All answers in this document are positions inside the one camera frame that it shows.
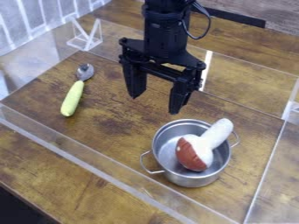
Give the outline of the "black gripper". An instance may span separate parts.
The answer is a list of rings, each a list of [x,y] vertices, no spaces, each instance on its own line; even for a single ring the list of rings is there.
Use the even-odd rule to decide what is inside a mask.
[[[123,48],[119,63],[130,96],[135,99],[146,91],[148,74],[171,81],[168,112],[176,115],[188,103],[192,91],[202,87],[206,63],[186,49],[168,55],[160,55],[164,50],[158,48],[148,52],[146,42],[140,39],[122,38],[119,44]]]

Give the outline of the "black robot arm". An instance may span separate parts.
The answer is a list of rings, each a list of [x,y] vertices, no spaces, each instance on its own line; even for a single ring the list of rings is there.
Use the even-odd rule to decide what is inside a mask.
[[[151,74],[172,83],[168,112],[178,114],[192,92],[202,87],[206,63],[187,52],[191,11],[206,11],[196,0],[144,0],[144,38],[122,38],[126,88],[136,98]]]

